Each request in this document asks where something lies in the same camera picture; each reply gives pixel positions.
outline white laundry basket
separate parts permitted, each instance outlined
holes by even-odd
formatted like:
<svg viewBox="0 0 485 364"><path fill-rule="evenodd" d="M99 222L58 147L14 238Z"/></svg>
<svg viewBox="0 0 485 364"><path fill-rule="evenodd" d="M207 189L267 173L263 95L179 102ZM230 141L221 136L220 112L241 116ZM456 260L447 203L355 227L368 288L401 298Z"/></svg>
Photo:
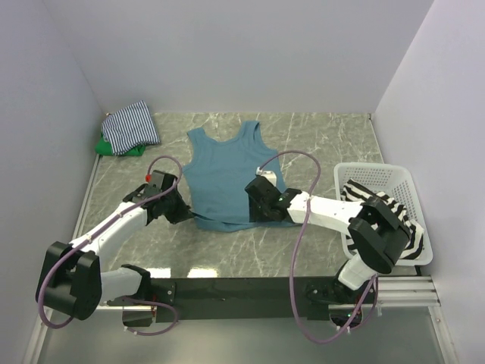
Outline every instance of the white laundry basket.
<svg viewBox="0 0 485 364"><path fill-rule="evenodd" d="M333 174L337 199L341 199L343 185L352 178L375 193L383 191L395 198L406 206L409 218L413 218L423 227L423 251L419 257L413 260L400 259L396 265L426 265L431 262L433 250L431 250L430 237L427 234L415 184L406 168L379 163L351 162L339 163L335 166ZM352 258L353 254L347 248L345 234L342 234L342 246L347 258Z"/></svg>

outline striped shirt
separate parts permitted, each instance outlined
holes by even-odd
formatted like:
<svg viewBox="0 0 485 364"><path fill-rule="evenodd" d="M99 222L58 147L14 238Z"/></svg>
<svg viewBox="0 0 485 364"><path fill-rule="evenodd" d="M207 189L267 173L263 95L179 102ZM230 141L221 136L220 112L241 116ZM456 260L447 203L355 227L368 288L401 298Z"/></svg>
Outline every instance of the striped shirt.
<svg viewBox="0 0 485 364"><path fill-rule="evenodd" d="M122 155L136 146L160 144L149 108L143 100L107 116L101 128L114 155Z"/></svg>

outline marble floor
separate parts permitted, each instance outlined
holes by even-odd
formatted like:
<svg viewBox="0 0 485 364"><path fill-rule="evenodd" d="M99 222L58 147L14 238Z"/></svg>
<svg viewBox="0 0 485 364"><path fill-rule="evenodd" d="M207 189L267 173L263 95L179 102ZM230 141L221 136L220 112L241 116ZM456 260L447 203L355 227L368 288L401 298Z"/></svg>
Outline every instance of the marble floor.
<svg viewBox="0 0 485 364"><path fill-rule="evenodd" d="M261 122L261 135L273 149L300 149L321 163L322 175L314 194L335 198L333 167L340 162L382 162L367 115L311 113L163 113L153 116L162 144L147 147L142 157L102 157L85 211L82 232L111 214L124 196L144 182L149 163L172 155L183 165L192 158L186 132L204 127L216 140L234 137L242 121ZM306 190L314 177L313 162L302 155L280 157L288 187ZM157 169L176 174L170 161ZM190 204L182 179L179 191ZM172 225L163 218L134 234L102 269L130 263L150 268L159 277L287 276L299 227L257 227L236 233L201 231L193 220ZM346 261L340 234L308 226L297 261L297 275L334 275ZM396 267L395 275L415 275L412 267Z"/></svg>

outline white wall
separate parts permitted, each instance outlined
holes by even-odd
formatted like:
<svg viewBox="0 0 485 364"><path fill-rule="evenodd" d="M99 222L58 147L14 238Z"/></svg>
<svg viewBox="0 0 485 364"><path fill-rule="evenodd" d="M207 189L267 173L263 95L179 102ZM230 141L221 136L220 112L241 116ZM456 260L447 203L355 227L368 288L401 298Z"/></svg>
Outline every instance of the white wall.
<svg viewBox="0 0 485 364"><path fill-rule="evenodd" d="M0 362L21 362L45 249L69 241L102 113L37 0L0 11Z"/></svg>
<svg viewBox="0 0 485 364"><path fill-rule="evenodd" d="M44 0L106 111L375 111L432 0Z"/></svg>
<svg viewBox="0 0 485 364"><path fill-rule="evenodd" d="M430 272L462 363L485 359L485 2L435 0L375 115L386 162L410 169Z"/></svg>

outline teal tank top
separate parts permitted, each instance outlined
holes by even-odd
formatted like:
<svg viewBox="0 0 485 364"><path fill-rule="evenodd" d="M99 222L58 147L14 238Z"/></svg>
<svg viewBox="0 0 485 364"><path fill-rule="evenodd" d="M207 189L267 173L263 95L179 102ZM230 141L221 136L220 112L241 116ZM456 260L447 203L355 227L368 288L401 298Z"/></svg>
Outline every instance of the teal tank top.
<svg viewBox="0 0 485 364"><path fill-rule="evenodd" d="M256 226L288 226L283 222L249 222L249 200L244 187L255 178L256 168L277 154L263 143L259 121L244 121L239 133L218 142L203 128L187 133L193 145L192 161L183 167L192 196L192 210L198 228L238 231ZM277 188L286 187L280 162L274 159L264 169L277 176Z"/></svg>

